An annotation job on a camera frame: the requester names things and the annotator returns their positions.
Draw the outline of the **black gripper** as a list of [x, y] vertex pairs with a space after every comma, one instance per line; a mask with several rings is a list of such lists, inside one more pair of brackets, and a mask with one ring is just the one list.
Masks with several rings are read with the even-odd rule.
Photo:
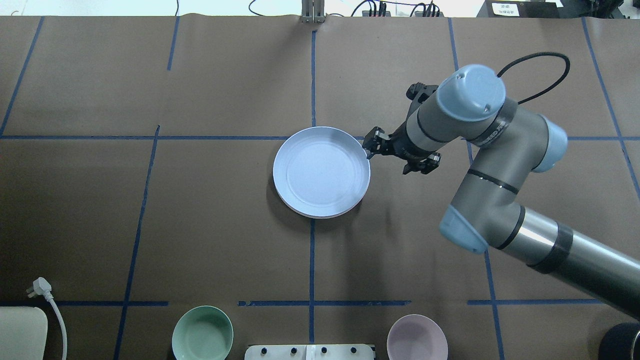
[[430, 153], [426, 157], [426, 151], [414, 144], [407, 132], [407, 121], [403, 121], [389, 136], [381, 127], [375, 126], [368, 132], [362, 141], [362, 148], [366, 153], [366, 159], [371, 160], [375, 155], [393, 156], [407, 161], [403, 166], [402, 175], [409, 173], [429, 174], [439, 168], [441, 153]]

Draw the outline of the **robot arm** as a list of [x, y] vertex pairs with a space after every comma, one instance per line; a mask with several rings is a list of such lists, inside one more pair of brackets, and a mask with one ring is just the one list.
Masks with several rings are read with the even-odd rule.
[[551, 170], [567, 151], [566, 132], [506, 96], [484, 64], [468, 64], [439, 85], [413, 84], [405, 121], [391, 134], [375, 126], [363, 139], [368, 158], [398, 157], [402, 173], [428, 174], [439, 150], [459, 138], [478, 147], [439, 232], [472, 253], [495, 248], [639, 318], [637, 259], [516, 202], [530, 173]]

